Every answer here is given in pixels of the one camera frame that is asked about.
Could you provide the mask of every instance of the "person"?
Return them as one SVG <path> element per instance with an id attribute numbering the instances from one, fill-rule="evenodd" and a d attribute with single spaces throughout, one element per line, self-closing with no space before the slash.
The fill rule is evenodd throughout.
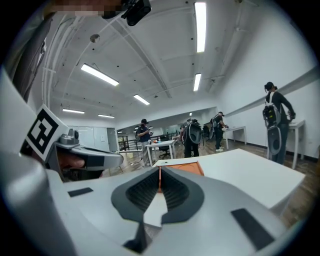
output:
<path id="1" fill-rule="evenodd" d="M 214 127 L 214 134 L 215 134 L 215 151 L 222 152 L 224 148 L 221 146 L 221 140 L 223 138 L 224 132 L 222 128 L 227 128 L 223 121 L 224 114 L 220 111 L 215 117 L 214 120 L 216 122 L 216 127 Z"/>
<path id="2" fill-rule="evenodd" d="M 278 154 L 272 155 L 272 161 L 283 165 L 285 163 L 285 155 L 286 155 L 286 143 L 288 138 L 289 132 L 289 120 L 287 119 L 286 112 L 282 104 L 284 104 L 289 109 L 290 119 L 296 118 L 296 113 L 290 104 L 290 102 L 280 93 L 277 91 L 277 87 L 272 82 L 267 82 L 264 86 L 264 90 L 268 92 L 267 96 L 265 97 L 265 101 L 269 103 L 270 94 L 272 95 L 271 103 L 280 111 L 281 120 L 278 124 L 281 133 L 281 148 Z"/>
<path id="3" fill-rule="evenodd" d="M 19 69 L 24 68 L 22 65 L 20 67 L 21 59 L 28 47 L 30 47 L 30 44 L 28 43 L 37 32 L 38 28 L 42 26 L 42 33 L 48 33 L 52 17 L 56 12 L 65 12 L 75 16 L 105 16 L 106 18 L 112 18 L 115 15 L 115 12 L 121 9 L 121 6 L 121 0 L 52 0 L 43 4 L 30 17 L 24 28 L 22 28 L 21 32 L 16 36 L 7 57 L 3 62 L 4 69 L 23 99 L 26 102 L 28 101 L 32 82 L 37 74 L 38 67 L 44 59 L 46 51 L 46 35 L 44 35 L 44 40 L 38 42 L 39 47 L 31 49 L 32 54 L 36 57 L 30 61 L 29 67 L 31 70 L 28 72 L 27 78 L 16 75 L 17 71 L 20 73 Z M 42 162 L 26 141 L 22 145 L 21 153 Z M 65 167 L 81 168 L 85 165 L 83 159 L 63 152 L 58 152 L 58 161 L 60 169 Z"/>
<path id="4" fill-rule="evenodd" d="M 180 127 L 180 141 L 184 141 L 184 158 L 191 157 L 191 151 L 193 151 L 193 156 L 199 156 L 198 144 L 193 143 L 189 136 L 187 135 L 188 125 L 191 123 L 192 119 L 189 118 L 186 122 L 184 122 Z"/>
<path id="5" fill-rule="evenodd" d="M 143 159 L 143 164 L 144 166 L 152 166 L 152 162 L 149 161 L 149 156 L 148 156 L 148 151 L 146 145 L 149 145 L 151 140 L 150 140 L 150 131 L 147 127 L 147 122 L 146 119 L 141 120 L 141 125 L 137 130 L 137 135 L 140 138 L 140 144 L 142 147 L 142 159 Z"/>

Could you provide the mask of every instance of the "white wall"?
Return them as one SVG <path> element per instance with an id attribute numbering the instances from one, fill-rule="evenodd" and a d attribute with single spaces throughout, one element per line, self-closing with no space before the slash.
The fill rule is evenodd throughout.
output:
<path id="1" fill-rule="evenodd" d="M 201 117 L 198 121 L 200 122 L 201 125 L 207 124 L 210 122 L 211 118 L 213 118 L 218 112 L 219 111 L 217 110 L 216 107 L 206 109 L 203 111 L 203 113 L 201 114 Z"/>
<path id="2" fill-rule="evenodd" d="M 160 136 L 160 135 L 163 135 L 164 132 L 163 132 L 163 129 L 161 127 L 159 128 L 152 128 L 151 131 L 153 132 L 153 135 L 152 136 Z"/>
<path id="3" fill-rule="evenodd" d="M 185 97 L 163 99 L 150 105 L 144 105 L 138 101 L 125 113 L 117 115 L 119 118 L 116 120 L 116 127 L 119 130 L 138 124 L 142 118 L 150 122 L 212 107 L 215 107 L 213 94 L 208 94 L 206 91 L 190 92 Z"/>
<path id="4" fill-rule="evenodd" d="M 77 113 L 63 113 L 59 116 L 62 122 L 67 126 L 88 126 L 88 127 L 107 127 L 115 128 L 116 124 L 113 119 L 94 119 Z"/>
<path id="5" fill-rule="evenodd" d="M 257 30 L 248 45 L 242 45 L 233 71 L 225 84 L 216 90 L 215 102 L 224 114 L 238 110 L 265 97 L 264 85 L 271 81 L 278 88 L 302 76 L 318 63 L 302 36 L 289 23 L 290 19 L 264 2 L 260 7 Z M 320 145 L 320 80 L 284 95 L 296 112 L 296 121 L 305 120 L 305 154 L 317 158 Z M 231 128 L 246 126 L 249 143 L 266 146 L 263 105 L 225 117 Z M 287 148 L 293 151 L 289 135 Z"/>

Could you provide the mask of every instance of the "white table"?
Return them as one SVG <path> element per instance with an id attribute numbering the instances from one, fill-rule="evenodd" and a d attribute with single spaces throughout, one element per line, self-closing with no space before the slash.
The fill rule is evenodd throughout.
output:
<path id="1" fill-rule="evenodd" d="M 152 148 L 169 146 L 171 159 L 176 158 L 175 142 L 176 142 L 175 140 L 168 140 L 168 141 L 162 141 L 160 143 L 154 143 L 154 144 L 146 145 L 146 150 L 148 151 L 150 164 L 152 164 L 152 157 L 151 157 L 151 154 L 150 154 L 150 149 L 152 149 Z"/>
<path id="2" fill-rule="evenodd" d="M 226 130 L 224 131 L 225 141 L 226 141 L 226 149 L 227 149 L 227 150 L 229 149 L 227 133 L 228 133 L 228 132 L 233 132 L 233 133 L 234 133 L 234 131 L 238 131 L 238 130 L 243 130 L 243 133 L 244 133 L 244 144 L 245 144 L 245 145 L 247 144 L 247 132 L 246 132 L 246 127 L 245 127 L 245 126 L 235 127 L 235 128 L 229 128 L 229 129 L 226 129 Z"/>
<path id="3" fill-rule="evenodd" d="M 289 130 L 294 130 L 294 155 L 293 155 L 293 162 L 292 162 L 292 169 L 296 168 L 297 165 L 297 158 L 298 158 L 298 147 L 299 147 L 299 128 L 302 128 L 302 126 L 305 124 L 305 120 L 299 121 L 299 122 L 291 122 L 289 124 Z M 301 160 L 305 157 L 305 152 L 303 150 L 301 151 Z M 269 159 L 269 146 L 267 144 L 267 156 L 266 158 Z"/>
<path id="4" fill-rule="evenodd" d="M 199 162 L 205 177 L 237 187 L 278 216 L 281 216 L 305 177 L 298 171 L 242 149 L 192 158 L 159 160 L 154 166 L 195 161 Z"/>

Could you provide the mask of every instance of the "orange object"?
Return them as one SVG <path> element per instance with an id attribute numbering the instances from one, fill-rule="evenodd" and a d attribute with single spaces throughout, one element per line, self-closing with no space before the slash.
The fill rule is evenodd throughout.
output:
<path id="1" fill-rule="evenodd" d="M 181 163 L 181 164 L 173 164 L 173 165 L 166 165 L 167 167 L 172 167 L 181 171 L 190 172 L 193 174 L 198 174 L 205 176 L 204 171 L 202 170 L 198 161 L 196 162 L 189 162 L 189 163 Z"/>
<path id="2" fill-rule="evenodd" d="M 175 168 L 181 171 L 186 171 L 193 174 L 198 174 L 201 176 L 205 176 L 204 171 L 202 170 L 198 161 L 182 163 L 182 164 L 173 164 L 173 165 L 165 165 L 165 167 Z M 158 193 L 162 193 L 161 191 L 161 166 L 159 166 L 159 189 Z"/>
<path id="3" fill-rule="evenodd" d="M 162 193 L 161 191 L 161 166 L 159 166 L 159 189 L 158 193 Z"/>

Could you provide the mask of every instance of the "backpack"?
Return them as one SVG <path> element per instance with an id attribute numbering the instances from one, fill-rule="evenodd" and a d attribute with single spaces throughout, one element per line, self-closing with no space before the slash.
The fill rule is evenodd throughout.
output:
<path id="1" fill-rule="evenodd" d="M 265 100 L 265 107 L 262 111 L 265 126 L 267 128 L 277 126 L 281 121 L 281 108 L 279 110 L 272 102 L 274 93 L 274 91 L 270 93 L 269 102 Z"/>
<path id="2" fill-rule="evenodd" d="M 138 131 L 140 130 L 140 127 L 138 128 L 138 130 L 135 131 L 135 139 L 136 139 L 136 142 L 140 142 L 140 137 L 138 136 Z"/>
<path id="3" fill-rule="evenodd" d="M 274 91 L 270 93 L 269 102 L 265 100 L 265 107 L 262 111 L 263 119 L 265 121 L 268 149 L 272 155 L 277 155 L 282 146 L 281 131 L 278 124 L 281 121 L 281 109 L 272 103 Z"/>
<path id="4" fill-rule="evenodd" d="M 193 119 L 186 127 L 186 137 L 189 137 L 191 142 L 199 144 L 201 142 L 202 130 L 198 120 Z"/>
<path id="5" fill-rule="evenodd" d="M 215 115 L 215 117 L 213 117 L 212 118 L 212 127 L 213 128 L 216 128 L 217 126 L 218 126 L 218 124 L 220 123 L 217 123 L 217 121 L 216 121 L 216 117 L 218 116 L 218 114 L 217 115 Z"/>

